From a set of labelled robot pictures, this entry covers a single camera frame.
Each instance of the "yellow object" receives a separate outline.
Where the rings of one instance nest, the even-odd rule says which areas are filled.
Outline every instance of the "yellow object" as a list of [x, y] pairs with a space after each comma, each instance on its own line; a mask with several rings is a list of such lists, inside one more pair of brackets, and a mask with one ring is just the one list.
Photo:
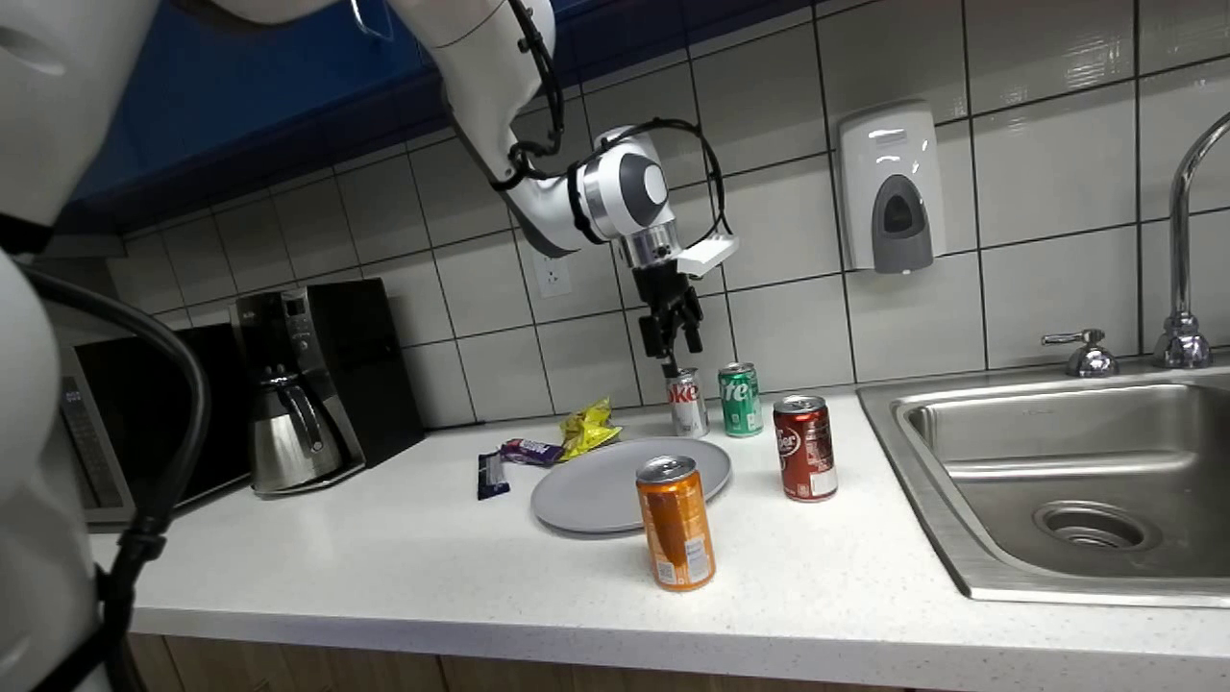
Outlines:
[[611, 401], [600, 401], [564, 419], [564, 465], [617, 443], [623, 425], [611, 424]]

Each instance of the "can lid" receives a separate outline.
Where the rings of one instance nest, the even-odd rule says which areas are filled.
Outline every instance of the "can lid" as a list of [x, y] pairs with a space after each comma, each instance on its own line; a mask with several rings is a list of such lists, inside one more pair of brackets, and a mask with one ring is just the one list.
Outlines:
[[823, 401], [820, 396], [784, 396], [784, 401], [778, 401], [773, 402], [773, 410], [816, 410], [816, 407], [823, 407]]
[[650, 456], [640, 470], [640, 483], [670, 483], [670, 480], [690, 476], [690, 471], [695, 471], [693, 456]]

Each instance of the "drain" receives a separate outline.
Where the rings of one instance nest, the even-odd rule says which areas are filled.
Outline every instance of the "drain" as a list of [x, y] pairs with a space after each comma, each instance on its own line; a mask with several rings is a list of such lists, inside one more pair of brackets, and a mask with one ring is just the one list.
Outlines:
[[1151, 543], [1146, 524], [1111, 503], [1065, 499], [1042, 506], [1042, 526], [1082, 549], [1143, 549]]

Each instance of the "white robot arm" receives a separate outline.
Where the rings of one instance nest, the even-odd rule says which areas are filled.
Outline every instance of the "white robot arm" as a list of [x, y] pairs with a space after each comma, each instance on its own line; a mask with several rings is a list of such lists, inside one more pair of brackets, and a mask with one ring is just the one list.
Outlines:
[[[280, 24], [321, 11], [332, 0], [217, 0], [250, 24]], [[544, 171], [535, 144], [510, 121], [549, 78], [556, 37], [549, 0], [387, 0], [413, 34], [431, 50], [453, 121], [490, 170], [491, 184], [518, 210], [524, 233], [546, 258], [619, 240], [650, 305], [643, 343], [673, 369], [673, 343], [686, 330], [699, 348], [699, 298], [690, 279], [708, 278], [733, 252], [733, 233], [715, 226], [677, 246], [670, 233], [670, 188], [650, 125], [600, 133], [597, 155], [569, 171]]]

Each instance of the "soda can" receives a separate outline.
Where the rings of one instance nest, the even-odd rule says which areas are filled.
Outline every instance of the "soda can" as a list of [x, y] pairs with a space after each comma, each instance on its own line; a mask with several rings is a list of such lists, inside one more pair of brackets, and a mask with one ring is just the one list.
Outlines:
[[695, 369], [686, 369], [667, 379], [670, 413], [677, 419], [677, 434], [708, 434], [705, 396]]
[[828, 499], [837, 493], [832, 407], [820, 396], [784, 396], [773, 407], [782, 493], [790, 499]]
[[693, 456], [650, 456], [640, 470], [640, 499], [654, 580], [693, 590], [719, 571], [708, 529], [705, 480]]
[[751, 439], [760, 429], [760, 385], [751, 362], [727, 362], [719, 371], [724, 425], [732, 439]]

